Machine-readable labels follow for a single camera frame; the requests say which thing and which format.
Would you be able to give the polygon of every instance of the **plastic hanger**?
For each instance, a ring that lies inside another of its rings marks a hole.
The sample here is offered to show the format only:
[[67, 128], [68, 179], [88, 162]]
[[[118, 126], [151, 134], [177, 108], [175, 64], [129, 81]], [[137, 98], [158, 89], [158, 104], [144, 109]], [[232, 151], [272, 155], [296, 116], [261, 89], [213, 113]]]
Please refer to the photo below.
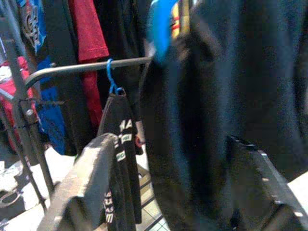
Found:
[[148, 36], [156, 49], [155, 59], [162, 63], [170, 46], [170, 15], [177, 0], [153, 0], [150, 8]]
[[115, 93], [117, 95], [120, 94], [120, 92], [123, 90], [122, 88], [118, 88], [116, 85], [116, 82], [114, 81], [114, 79], [112, 78], [111, 75], [111, 62], [113, 61], [113, 59], [108, 59], [107, 61], [107, 66], [106, 66], [106, 70], [107, 70], [107, 77], [108, 80], [110, 82], [110, 89], [109, 89], [109, 94], [111, 93]]

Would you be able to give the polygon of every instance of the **sleeve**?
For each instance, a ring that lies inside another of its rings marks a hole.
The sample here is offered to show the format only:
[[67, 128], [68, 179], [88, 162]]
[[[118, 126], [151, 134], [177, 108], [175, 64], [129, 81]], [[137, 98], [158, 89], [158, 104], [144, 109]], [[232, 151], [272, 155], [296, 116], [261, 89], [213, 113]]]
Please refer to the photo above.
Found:
[[69, 0], [78, 37], [78, 59], [88, 63], [109, 55], [93, 0]]

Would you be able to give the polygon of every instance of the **metal rack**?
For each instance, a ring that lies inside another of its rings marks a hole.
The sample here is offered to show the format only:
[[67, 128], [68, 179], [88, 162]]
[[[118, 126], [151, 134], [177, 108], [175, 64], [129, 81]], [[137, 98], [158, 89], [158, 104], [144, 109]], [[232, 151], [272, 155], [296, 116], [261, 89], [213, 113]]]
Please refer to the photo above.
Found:
[[[59, 77], [60, 74], [102, 70], [106, 68], [107, 62], [46, 68], [31, 74], [24, 81], [20, 73], [19, 65], [17, 63], [17, 54], [14, 47], [14, 40], [7, 27], [7, 22], [4, 17], [0, 18], [0, 35], [2, 37], [4, 47], [6, 49], [7, 60], [10, 64], [13, 81], [16, 87], [16, 92], [14, 96], [10, 95], [9, 93], [1, 89], [0, 89], [0, 96], [2, 96], [5, 100], [7, 100], [13, 105], [13, 118], [17, 126], [18, 134], [20, 136], [21, 143], [23, 144], [24, 151], [22, 151], [20, 144], [17, 141], [17, 138], [14, 134], [14, 130], [5, 115], [2, 105], [0, 105], [0, 119], [3, 121], [5, 129], [8, 131], [9, 137], [13, 142], [16, 152], [20, 160], [22, 161], [27, 174], [29, 175], [30, 182], [32, 183], [35, 189], [39, 202], [42, 204], [44, 210], [46, 210], [44, 198], [40, 194], [37, 184], [34, 181], [32, 172], [27, 164], [26, 157], [30, 160], [31, 159], [38, 160], [38, 163], [40, 164], [43, 172], [43, 176], [50, 197], [54, 191], [54, 184], [52, 182], [50, 171], [44, 155], [43, 144], [39, 138], [39, 127], [38, 124], [36, 123], [37, 119], [34, 111], [31, 108], [30, 101], [27, 100], [28, 99], [27, 90], [30, 87], [32, 87], [36, 82], [40, 81], [45, 77], [56, 78]], [[112, 62], [112, 68], [146, 64], [150, 61], [151, 57], [118, 60]]]

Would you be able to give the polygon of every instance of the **red t-shirt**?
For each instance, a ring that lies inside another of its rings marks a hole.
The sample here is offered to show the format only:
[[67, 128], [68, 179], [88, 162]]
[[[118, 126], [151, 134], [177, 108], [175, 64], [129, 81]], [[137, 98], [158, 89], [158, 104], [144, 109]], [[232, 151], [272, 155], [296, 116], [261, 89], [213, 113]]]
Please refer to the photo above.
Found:
[[[69, 0], [78, 37], [78, 60], [93, 63], [109, 55], [93, 0]], [[103, 114], [97, 72], [83, 74], [82, 86], [93, 127], [97, 130]]]

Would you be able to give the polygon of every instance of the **black t-shirt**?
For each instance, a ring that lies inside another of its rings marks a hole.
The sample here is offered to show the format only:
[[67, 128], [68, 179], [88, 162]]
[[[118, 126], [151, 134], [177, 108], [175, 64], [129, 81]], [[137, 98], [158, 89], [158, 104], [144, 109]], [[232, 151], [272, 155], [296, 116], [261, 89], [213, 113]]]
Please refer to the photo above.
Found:
[[[117, 162], [114, 164], [112, 172], [115, 176], [112, 176], [110, 184], [116, 220], [119, 226], [122, 223], [120, 220], [125, 219], [126, 230], [135, 230], [135, 224], [141, 223], [141, 197], [135, 155], [140, 154], [141, 151], [135, 145], [137, 129], [125, 95], [111, 94], [108, 98], [98, 135], [106, 132], [113, 133], [118, 137], [115, 145]], [[122, 192], [119, 190], [116, 192], [114, 189], [116, 184], [120, 186], [120, 189], [123, 189]]]
[[115, 153], [109, 192], [104, 195], [101, 223], [106, 222], [109, 231], [127, 230], [125, 187], [122, 180], [120, 164], [116, 154], [123, 153], [123, 146], [119, 146], [118, 137], [115, 135]]

